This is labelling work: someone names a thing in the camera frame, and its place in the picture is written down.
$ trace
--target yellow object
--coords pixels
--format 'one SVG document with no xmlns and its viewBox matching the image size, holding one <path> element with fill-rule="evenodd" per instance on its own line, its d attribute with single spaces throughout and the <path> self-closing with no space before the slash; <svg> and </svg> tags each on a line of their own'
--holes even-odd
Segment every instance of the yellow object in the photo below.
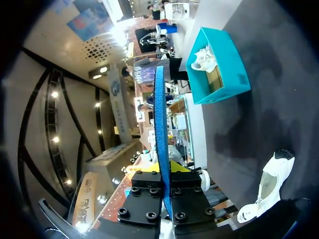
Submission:
<svg viewBox="0 0 319 239">
<path fill-rule="evenodd" d="M 156 163 L 154 165 L 152 165 L 151 167 L 149 168 L 146 168 L 144 170 L 144 172 L 152 172 L 152 171 L 155 171 L 155 172 L 160 172 L 160 166 L 159 166 L 159 163 Z M 180 171 L 180 172 L 190 172 L 190 170 L 188 170 L 187 168 L 184 168 L 183 166 L 181 166 L 180 164 L 174 162 L 174 161 L 171 161 L 170 162 L 170 171 L 172 173 L 176 173 L 177 171 Z"/>
</svg>

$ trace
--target perforated ceiling panel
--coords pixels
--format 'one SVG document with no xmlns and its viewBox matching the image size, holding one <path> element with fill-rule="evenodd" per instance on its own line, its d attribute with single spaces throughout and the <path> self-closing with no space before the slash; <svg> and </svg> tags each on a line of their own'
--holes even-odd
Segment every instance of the perforated ceiling panel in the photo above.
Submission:
<svg viewBox="0 0 319 239">
<path fill-rule="evenodd" d="M 49 8 L 31 30 L 24 47 L 73 74 L 107 89 L 104 77 L 90 80 L 88 72 L 125 57 L 121 46 L 106 33 L 86 42 L 82 41 L 67 23 L 79 14 L 72 4 L 60 13 Z"/>
</svg>

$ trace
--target poster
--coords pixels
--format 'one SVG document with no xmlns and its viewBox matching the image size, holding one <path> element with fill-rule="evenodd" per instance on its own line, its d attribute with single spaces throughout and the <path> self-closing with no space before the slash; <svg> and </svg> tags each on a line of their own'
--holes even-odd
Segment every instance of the poster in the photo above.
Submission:
<svg viewBox="0 0 319 239">
<path fill-rule="evenodd" d="M 69 21 L 67 25 L 82 41 L 109 32 L 113 27 L 111 18 L 101 3 L 91 5 L 89 9 Z"/>
</svg>

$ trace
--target person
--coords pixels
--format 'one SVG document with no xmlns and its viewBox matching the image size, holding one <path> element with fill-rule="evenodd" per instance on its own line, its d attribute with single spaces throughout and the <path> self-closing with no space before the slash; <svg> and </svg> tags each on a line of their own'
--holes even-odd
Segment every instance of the person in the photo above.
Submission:
<svg viewBox="0 0 319 239">
<path fill-rule="evenodd" d="M 153 106 L 149 105 L 148 103 L 144 103 L 144 104 L 140 104 L 138 106 L 138 111 L 140 112 L 147 112 L 149 110 L 152 110 L 153 109 Z"/>
<path fill-rule="evenodd" d="M 165 98 L 166 98 L 166 104 L 167 104 L 168 101 L 172 101 L 174 99 L 174 96 L 167 94 L 165 95 Z M 144 104 L 140 104 L 138 106 L 138 111 L 147 112 L 149 110 L 152 110 L 153 108 L 154 108 L 154 96 L 152 94 L 151 96 L 148 96 L 146 98 L 146 102 Z"/>
<path fill-rule="evenodd" d="M 188 81 L 186 71 L 179 71 L 181 58 L 168 58 L 159 60 L 157 58 L 145 58 L 137 61 L 134 66 L 125 66 L 122 68 L 122 76 L 131 75 L 138 84 L 152 84 L 155 79 L 155 71 L 157 66 L 164 66 L 164 80 L 169 82 L 174 80 L 177 84 L 178 80 Z"/>
</svg>

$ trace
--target banner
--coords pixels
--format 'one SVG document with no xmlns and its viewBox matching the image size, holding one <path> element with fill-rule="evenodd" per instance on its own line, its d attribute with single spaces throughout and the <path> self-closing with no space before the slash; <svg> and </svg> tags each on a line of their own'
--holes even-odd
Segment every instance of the banner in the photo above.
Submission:
<svg viewBox="0 0 319 239">
<path fill-rule="evenodd" d="M 132 141 L 132 136 L 123 102 L 119 70 L 116 67 L 111 67 L 107 78 L 115 123 L 119 130 L 121 142 L 127 143 Z"/>
<path fill-rule="evenodd" d="M 94 222 L 95 215 L 95 188 L 97 181 L 97 173 L 88 172 L 85 174 L 79 194 L 76 200 L 72 225 L 88 229 Z"/>
</svg>

